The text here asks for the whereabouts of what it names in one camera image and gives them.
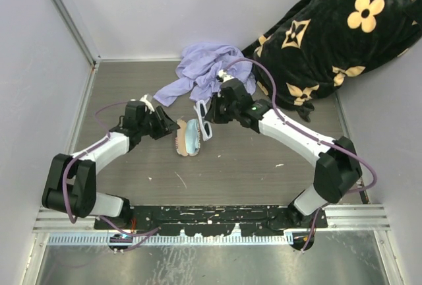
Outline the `printed glasses case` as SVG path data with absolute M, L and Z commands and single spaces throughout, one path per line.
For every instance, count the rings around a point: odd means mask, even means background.
M 175 147 L 183 157 L 196 156 L 200 150 L 200 127 L 197 119 L 188 122 L 178 119 L 178 130 L 175 137 Z

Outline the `white frame sunglasses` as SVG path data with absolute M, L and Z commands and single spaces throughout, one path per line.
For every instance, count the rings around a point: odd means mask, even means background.
M 212 138 L 213 133 L 210 122 L 205 119 L 206 114 L 208 113 L 206 102 L 204 100 L 197 101 L 194 105 L 194 110 L 196 111 L 198 117 L 202 139 L 203 141 L 209 141 Z

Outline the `light blue cleaning cloth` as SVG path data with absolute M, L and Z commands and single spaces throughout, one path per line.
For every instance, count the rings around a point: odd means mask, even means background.
M 185 148 L 189 156 L 197 155 L 200 150 L 200 128 L 197 119 L 191 119 L 187 122 Z

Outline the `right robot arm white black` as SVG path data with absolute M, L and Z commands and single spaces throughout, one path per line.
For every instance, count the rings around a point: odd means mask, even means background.
M 290 204 L 289 220 L 296 228 L 307 226 L 318 208 L 337 203 L 362 175 L 348 138 L 336 140 L 302 126 L 268 100 L 254 100 L 238 79 L 225 81 L 213 94 L 205 119 L 215 124 L 236 120 L 286 145 L 314 167 L 313 183 Z

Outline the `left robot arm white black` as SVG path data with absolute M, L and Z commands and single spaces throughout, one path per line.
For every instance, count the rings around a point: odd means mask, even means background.
M 97 192 L 100 171 L 117 158 L 129 153 L 143 137 L 154 140 L 178 130 L 161 106 L 146 99 L 124 103 L 125 112 L 118 124 L 99 141 L 72 154 L 57 154 L 51 161 L 42 195 L 42 206 L 66 213 L 72 223 L 77 218 L 106 216 L 118 230 L 132 222 L 129 200 Z

